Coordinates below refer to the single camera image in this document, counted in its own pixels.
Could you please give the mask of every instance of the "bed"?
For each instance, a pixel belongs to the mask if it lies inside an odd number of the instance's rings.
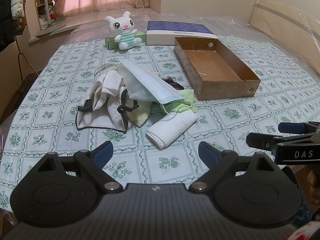
[[[318,120],[318,75],[290,50],[249,26],[226,18],[178,15],[142,15],[133,20],[145,31],[148,20],[203,23],[261,79],[253,98],[205,100],[195,103],[198,120],[169,147],[158,149],[145,130],[164,114],[157,104],[145,124],[129,124],[126,134],[107,129],[75,127],[77,105],[93,82],[96,68],[105,62],[130,59],[161,76],[171,76],[191,88],[172,46],[145,46],[128,51],[107,50],[104,22],[82,25],[51,57],[17,110],[4,146],[0,167],[0,207],[11,211],[10,194],[17,183],[47,152],[72,155],[112,141],[114,155],[104,171],[123,186],[127,183],[184,183],[186,187],[208,168],[198,156],[206,141],[219,150],[252,155],[249,132],[279,134],[280,122]]]

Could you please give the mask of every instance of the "wooden stand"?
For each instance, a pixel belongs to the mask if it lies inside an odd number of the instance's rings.
[[[19,91],[19,93],[22,93],[23,90],[24,90],[24,81],[23,81],[23,76],[22,76],[22,71],[21,71],[21,63],[20,63],[20,55],[22,55],[27,63],[30,65],[30,67],[32,68],[33,72],[36,73],[37,76],[39,76],[38,72],[34,69],[33,65],[30,63],[30,61],[27,59],[26,55],[24,55],[21,50],[20,50],[20,46],[19,46],[19,43],[18,43],[18,39],[17,39],[17,36],[14,37],[15,40],[16,40],[16,44],[17,44],[17,48],[18,48],[18,51],[19,51],[19,54],[18,54],[18,63],[19,63],[19,71],[20,71],[20,77],[21,77],[21,82],[22,82],[22,91]]]

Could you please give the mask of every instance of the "surgical face mask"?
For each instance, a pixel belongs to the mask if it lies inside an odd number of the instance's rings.
[[[120,62],[121,64],[115,66],[123,78],[130,99],[158,102],[163,105],[185,98],[145,66],[130,60],[120,60]]]

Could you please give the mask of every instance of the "striped green shirt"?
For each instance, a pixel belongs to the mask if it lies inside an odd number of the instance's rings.
[[[128,44],[128,47],[133,45],[133,41],[134,41],[133,32],[121,34],[120,42],[125,42],[126,44]]]

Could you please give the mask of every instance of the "green cloth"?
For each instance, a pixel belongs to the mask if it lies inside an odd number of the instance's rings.
[[[196,113],[197,109],[192,106],[195,98],[193,94],[193,89],[184,89],[184,90],[178,90],[182,95],[184,95],[185,98],[172,101],[170,103],[164,104],[165,110],[170,112],[178,112],[181,113],[183,111],[191,109],[192,112]]]

